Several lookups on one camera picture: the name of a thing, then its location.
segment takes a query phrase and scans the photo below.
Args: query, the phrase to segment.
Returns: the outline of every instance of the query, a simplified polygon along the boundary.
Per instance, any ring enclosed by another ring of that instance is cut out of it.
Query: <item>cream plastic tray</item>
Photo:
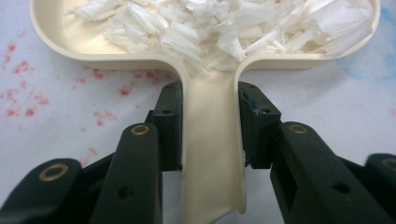
[[[246,209],[237,83],[248,69],[309,68],[333,60],[324,54],[263,54],[249,57],[234,73],[186,76],[177,60],[159,54],[128,54],[106,41],[105,21],[83,22],[68,11],[85,0],[31,0],[33,26],[60,54],[97,69],[164,69],[183,82],[183,223],[210,223]],[[373,29],[379,22],[379,0]],[[341,57],[361,48],[366,37]]]
[[[157,54],[127,54],[102,36],[106,23],[72,22],[72,16],[65,16],[71,8],[83,5],[84,0],[31,0],[31,18],[40,38],[60,54],[78,60],[98,69],[166,69],[175,72],[177,61]],[[379,23],[380,3],[372,0],[375,9],[373,28]],[[341,57],[360,49],[371,36],[366,37]],[[335,58],[324,54],[263,54],[250,57],[241,65],[248,69],[293,69],[321,65]]]

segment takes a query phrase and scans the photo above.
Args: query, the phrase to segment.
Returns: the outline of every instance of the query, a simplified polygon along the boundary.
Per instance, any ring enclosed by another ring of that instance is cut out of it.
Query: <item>metal rivet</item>
[[[132,128],[131,133],[134,135],[142,135],[149,132],[149,126],[147,125],[137,125]]]
[[[294,133],[300,133],[300,134],[308,132],[308,130],[304,126],[301,126],[299,124],[291,124],[289,126],[289,130],[294,132]]]
[[[55,174],[51,174],[50,172],[59,169]],[[66,164],[63,163],[57,163],[53,164],[49,167],[47,167],[45,170],[43,170],[38,178],[43,181],[43,182],[49,182],[52,180],[56,180],[59,177],[65,175],[67,171],[69,170],[69,167]]]
[[[396,173],[396,159],[386,158],[381,161],[384,166]]]

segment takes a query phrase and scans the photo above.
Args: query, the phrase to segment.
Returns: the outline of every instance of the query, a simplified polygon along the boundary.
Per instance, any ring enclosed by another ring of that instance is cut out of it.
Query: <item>clamp jaw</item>
[[[114,154],[82,169],[71,159],[32,170],[0,223],[162,223],[162,173],[180,171],[181,83],[166,85],[145,123],[126,128]],[[271,169],[285,223],[396,223],[396,157],[365,166],[337,157],[310,127],[280,121],[254,85],[239,82],[246,166]]]

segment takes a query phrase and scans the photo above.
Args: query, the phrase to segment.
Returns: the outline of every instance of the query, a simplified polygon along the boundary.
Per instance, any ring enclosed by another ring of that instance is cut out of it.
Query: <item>white surface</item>
[[[262,89],[283,121],[310,125],[337,155],[360,164],[371,153],[396,154],[396,4],[382,5],[376,35],[352,56],[241,76]],[[37,37],[27,2],[3,0],[0,15],[0,202],[41,162],[68,157],[87,165],[114,151],[122,130],[144,120],[161,86],[176,80],[66,59]],[[247,168],[247,212],[218,223],[282,223],[268,174]],[[164,223],[178,223],[180,173],[164,177]]]

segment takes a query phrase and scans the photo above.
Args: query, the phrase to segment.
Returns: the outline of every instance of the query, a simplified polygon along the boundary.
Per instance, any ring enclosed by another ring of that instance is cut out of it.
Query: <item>red stain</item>
[[[41,94],[35,95],[35,100],[37,101],[37,103],[39,105],[49,105],[50,104],[50,100]]]
[[[118,119],[116,115],[114,115],[111,111],[105,110],[105,113],[102,113],[100,111],[95,111],[93,113],[93,116],[96,117],[96,124],[98,126],[104,126],[105,125],[105,120],[116,120]]]
[[[87,80],[84,77],[79,77],[78,82],[84,84],[85,82],[87,82]]]
[[[105,75],[99,71],[98,69],[93,69],[93,75],[98,78],[98,79],[102,79]]]
[[[6,70],[7,68],[7,64],[11,62],[11,53],[15,51],[17,47],[15,46],[15,44],[11,43],[7,46],[7,53],[6,53],[6,58],[3,62],[3,70]]]
[[[148,78],[155,78],[155,75],[154,75],[154,73],[148,71],[148,72],[147,72],[147,77],[148,77]]]
[[[27,61],[23,61],[15,68],[14,73],[20,74],[22,72],[31,72],[34,70],[35,69]]]
[[[84,157],[79,160],[79,163],[81,163],[82,168],[84,168],[90,163],[90,160],[87,157]]]
[[[35,114],[35,111],[31,108],[26,110],[25,116],[26,117],[32,117]]]
[[[27,82],[26,80],[23,80],[20,84],[21,88],[26,89],[27,88]]]
[[[7,111],[7,115],[8,115],[9,117],[17,117],[17,116],[19,115],[19,113],[18,113],[18,111],[16,111],[16,110],[9,109],[9,110]]]
[[[120,88],[120,93],[121,95],[129,95],[129,93],[131,93],[131,88],[127,87],[127,86],[123,86],[122,88]]]
[[[171,76],[171,75],[168,74],[168,75],[165,76],[165,78],[166,78],[167,80],[172,80],[172,79],[173,79],[173,76]]]
[[[111,111],[106,110],[106,116],[108,120],[116,120],[118,119],[117,116],[115,116]]]
[[[157,85],[157,84],[160,83],[160,79],[158,77],[156,77],[155,74],[152,73],[151,71],[148,71],[146,76],[147,76],[148,79],[152,79],[152,83],[154,85]]]
[[[17,47],[15,46],[15,44],[9,44],[8,45],[8,52],[9,53],[14,52],[16,48]]]
[[[12,102],[14,102],[14,103],[17,103],[18,101],[15,99],[15,93],[18,93],[19,91],[18,90],[15,90],[15,89],[13,89],[13,90],[8,90],[7,91],[7,99],[9,100],[9,101],[12,101]]]
[[[5,63],[9,63],[9,62],[11,62],[11,56],[9,56],[8,54],[6,54]]]
[[[98,154],[98,151],[93,147],[90,147],[89,151],[93,154],[93,156],[96,156]]]

